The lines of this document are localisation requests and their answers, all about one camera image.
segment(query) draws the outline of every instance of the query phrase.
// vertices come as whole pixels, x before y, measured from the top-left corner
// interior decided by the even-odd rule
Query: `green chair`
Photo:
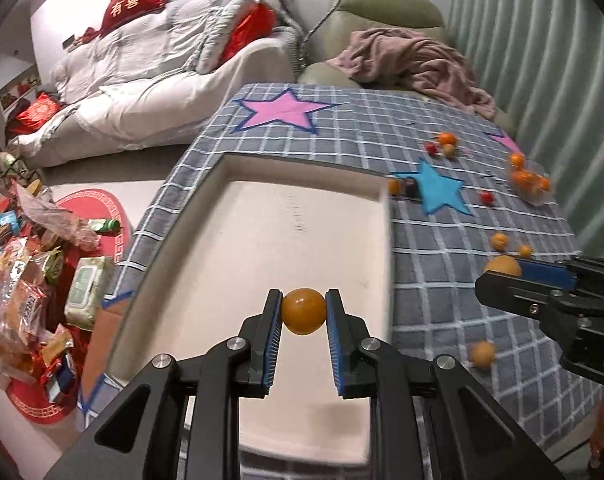
[[[428,0],[342,0],[317,32],[322,57],[331,59],[346,49],[351,32],[375,27],[411,28],[446,43],[444,18]],[[361,88],[342,71],[325,62],[308,66],[298,82]],[[399,88],[384,89],[408,92]],[[498,108],[494,122],[514,137],[516,128],[507,113]]]

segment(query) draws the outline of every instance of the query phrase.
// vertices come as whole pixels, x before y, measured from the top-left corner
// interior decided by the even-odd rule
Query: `plastic bowl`
[[[532,160],[527,160],[524,170],[530,173],[529,180],[523,181],[521,178],[516,178],[517,171],[520,170],[511,165],[510,158],[506,160],[506,175],[508,176],[508,182],[511,189],[515,191],[517,196],[524,200],[524,202],[528,202],[531,205],[541,206],[549,202],[550,197],[552,196],[552,189],[551,192],[544,191],[537,187],[536,184],[535,175],[549,178],[546,171],[544,171],[544,168]]]

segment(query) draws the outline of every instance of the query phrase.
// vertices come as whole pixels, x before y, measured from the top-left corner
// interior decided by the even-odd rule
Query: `blue snack package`
[[[2,248],[9,242],[11,238],[17,236],[20,232],[15,211],[0,214],[0,253]]]

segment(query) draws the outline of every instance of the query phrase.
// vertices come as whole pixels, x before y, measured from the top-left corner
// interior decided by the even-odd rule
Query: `transparent bowl of oranges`
[[[550,179],[541,165],[526,160],[520,153],[512,153],[506,160],[506,174],[512,189],[525,202],[534,206],[549,202]]]

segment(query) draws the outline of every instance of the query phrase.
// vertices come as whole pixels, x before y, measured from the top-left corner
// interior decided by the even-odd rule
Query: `red ball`
[[[424,144],[424,149],[430,156],[437,155],[437,146],[435,145],[435,142],[426,142]]]
[[[483,205],[491,206],[495,202],[495,197],[493,197],[493,193],[490,191],[480,191],[480,200]]]

